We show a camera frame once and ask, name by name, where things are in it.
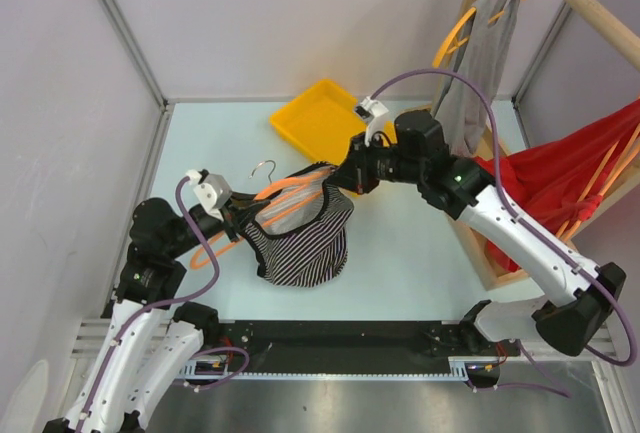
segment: wooden frame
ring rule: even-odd
[[[463,0],[461,15],[464,14],[475,0]],[[618,52],[620,52],[635,68],[640,71],[640,38],[629,30],[620,20],[613,16],[597,0],[564,0],[582,18],[598,31]],[[507,156],[508,149],[500,141],[500,156]],[[491,130],[487,128],[478,146],[476,154],[485,160],[492,159],[496,152],[493,151],[493,139]],[[611,208],[633,188],[640,185],[640,158],[636,158],[623,171],[614,182],[610,190],[605,194],[604,201],[600,204],[596,213],[580,225],[577,232],[589,227],[593,221]],[[485,288],[493,289],[528,277],[523,270],[508,272],[486,254],[487,239],[462,223],[451,222],[460,243],[467,252],[471,263],[478,272]]]

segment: black and white striped cloth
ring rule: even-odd
[[[313,170],[303,171],[308,174]],[[323,192],[321,207],[305,224],[280,234],[267,233],[255,220],[245,228],[243,236],[259,263],[258,276],[278,286],[309,288],[340,274],[347,261],[344,227],[353,212],[353,202],[326,182],[319,182],[316,193],[319,188]]]

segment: red cloth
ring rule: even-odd
[[[502,184],[524,210],[555,234],[569,220],[591,217],[602,201],[597,193],[640,124],[640,100],[558,141],[500,158]],[[609,149],[618,146],[586,198],[578,202]],[[494,174],[493,160],[474,160]],[[489,254],[509,271],[518,266],[495,245]]]

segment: light blue tabletop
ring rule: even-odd
[[[385,103],[401,110],[424,102]],[[152,196],[166,198],[177,211],[176,184],[192,168],[222,174],[235,191],[256,193],[267,186],[270,169],[249,179],[259,162],[277,162],[274,180],[307,166],[268,122],[282,105],[176,105]],[[183,198],[187,207],[195,204],[189,187]],[[312,289],[273,286],[256,275],[255,255],[243,242],[220,258],[220,280],[198,301],[227,320],[457,320],[483,299],[541,294],[531,280],[485,291],[445,215],[422,200],[414,186],[381,184],[353,201],[349,259],[338,278]],[[187,267],[193,251],[181,258]],[[189,270],[179,294],[200,288],[211,274],[210,265]]]

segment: white wall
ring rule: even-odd
[[[600,0],[640,34],[638,0]],[[572,15],[523,98],[522,119],[531,142],[553,141],[613,113],[640,94],[640,73],[581,18]],[[622,305],[640,336],[640,188],[576,237],[580,251],[627,272]],[[620,354],[627,340],[617,320],[612,330]],[[628,370],[640,399],[640,363]]]
[[[290,97],[323,77],[355,95],[431,64],[462,0],[119,0],[176,97]],[[499,94],[511,95],[560,0],[522,5]],[[395,94],[432,91],[434,81]]]
[[[42,419],[101,312],[159,110],[97,0],[0,11],[0,416],[46,359]]]

